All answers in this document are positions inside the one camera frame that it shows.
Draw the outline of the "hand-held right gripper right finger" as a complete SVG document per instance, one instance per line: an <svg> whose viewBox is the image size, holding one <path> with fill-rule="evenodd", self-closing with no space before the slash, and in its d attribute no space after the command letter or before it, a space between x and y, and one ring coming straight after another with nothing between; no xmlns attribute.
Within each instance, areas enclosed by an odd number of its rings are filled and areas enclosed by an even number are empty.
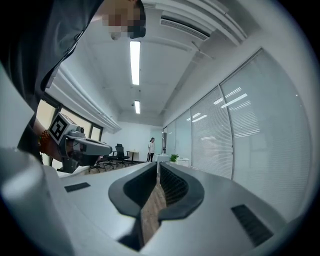
<svg viewBox="0 0 320 256"><path fill-rule="evenodd" d="M167 206L144 255L242 256L286 226L270 205L224 177L162 163L160 185Z"/></svg>

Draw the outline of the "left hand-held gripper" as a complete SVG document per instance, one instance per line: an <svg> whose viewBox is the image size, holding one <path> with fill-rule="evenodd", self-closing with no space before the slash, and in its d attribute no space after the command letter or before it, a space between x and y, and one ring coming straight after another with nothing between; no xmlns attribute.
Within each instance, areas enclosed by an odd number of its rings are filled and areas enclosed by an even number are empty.
<svg viewBox="0 0 320 256"><path fill-rule="evenodd" d="M59 172L73 173L79 166L78 161L96 161L113 151L104 142L85 138L84 128L61 112L53 118L48 133L57 144L61 156L62 168ZM68 150L68 141L74 142L74 158L69 156L71 150Z"/></svg>

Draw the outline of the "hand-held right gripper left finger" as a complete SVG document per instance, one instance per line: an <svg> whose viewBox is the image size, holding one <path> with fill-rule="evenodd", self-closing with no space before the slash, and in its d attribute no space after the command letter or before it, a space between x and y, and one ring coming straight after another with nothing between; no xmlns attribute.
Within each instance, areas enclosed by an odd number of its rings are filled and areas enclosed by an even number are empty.
<svg viewBox="0 0 320 256"><path fill-rule="evenodd" d="M157 182L157 165L142 163L89 175L59 177L44 168L53 219L62 226L55 256L156 256L144 243L142 214Z"/></svg>

